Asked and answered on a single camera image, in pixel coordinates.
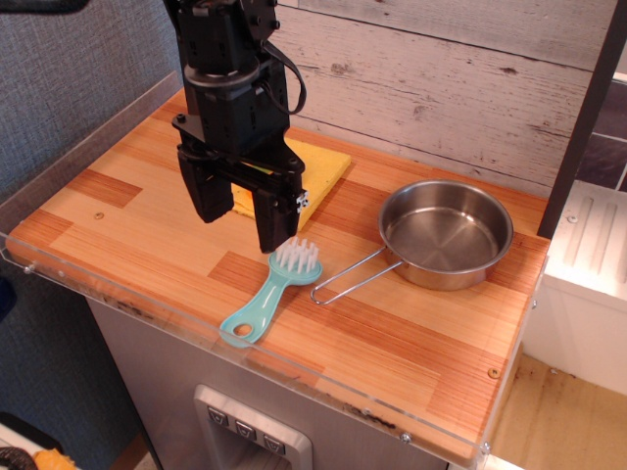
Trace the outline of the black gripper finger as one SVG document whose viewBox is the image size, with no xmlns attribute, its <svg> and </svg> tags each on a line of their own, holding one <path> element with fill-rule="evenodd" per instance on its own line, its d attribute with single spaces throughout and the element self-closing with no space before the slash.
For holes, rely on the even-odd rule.
<svg viewBox="0 0 627 470">
<path fill-rule="evenodd" d="M 297 233 L 297 194 L 290 185 L 263 184 L 252 196 L 260 249 L 269 254 Z"/>
<path fill-rule="evenodd" d="M 196 213 L 211 223 L 233 209 L 231 182 L 216 173 L 219 160 L 194 152 L 186 146 L 177 147 L 179 168 Z"/>
</svg>

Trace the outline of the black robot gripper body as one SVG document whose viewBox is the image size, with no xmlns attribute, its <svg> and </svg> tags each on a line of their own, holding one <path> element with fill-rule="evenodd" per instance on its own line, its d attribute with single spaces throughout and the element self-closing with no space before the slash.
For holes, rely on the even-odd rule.
<svg viewBox="0 0 627 470">
<path fill-rule="evenodd" d="M 297 205 L 307 201 L 303 161 L 285 143 L 293 110 L 283 63 L 248 63 L 227 73 L 184 68 L 189 111 L 172 122 L 179 146 L 219 160 L 216 173 L 253 191 L 263 184 L 290 185 Z"/>
</svg>

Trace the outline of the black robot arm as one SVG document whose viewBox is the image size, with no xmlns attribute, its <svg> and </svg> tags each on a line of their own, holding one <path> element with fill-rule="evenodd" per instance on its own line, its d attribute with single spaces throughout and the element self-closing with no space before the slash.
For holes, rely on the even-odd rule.
<svg viewBox="0 0 627 470">
<path fill-rule="evenodd" d="M 187 111 L 172 122 L 181 175 L 197 214 L 213 222 L 251 192 L 260 249 L 297 232 L 307 204 L 304 162 L 285 142 L 294 110 L 286 71 L 296 66 L 269 40 L 274 1 L 168 1 Z"/>
</svg>

